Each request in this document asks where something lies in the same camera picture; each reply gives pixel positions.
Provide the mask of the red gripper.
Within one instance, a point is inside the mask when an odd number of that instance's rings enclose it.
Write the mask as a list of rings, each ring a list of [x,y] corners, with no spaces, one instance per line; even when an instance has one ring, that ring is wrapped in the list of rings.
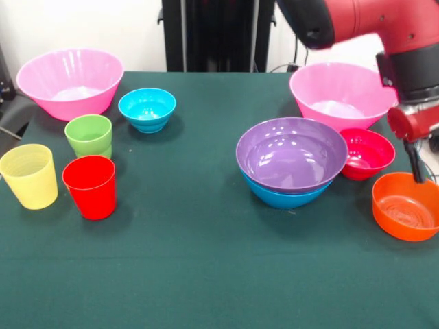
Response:
[[[389,109],[387,119],[390,129],[396,137],[403,140],[415,182],[423,184],[425,176],[422,170],[422,161],[413,142],[427,138],[434,130],[438,129],[438,106],[411,112],[402,109],[402,107],[393,107]]]

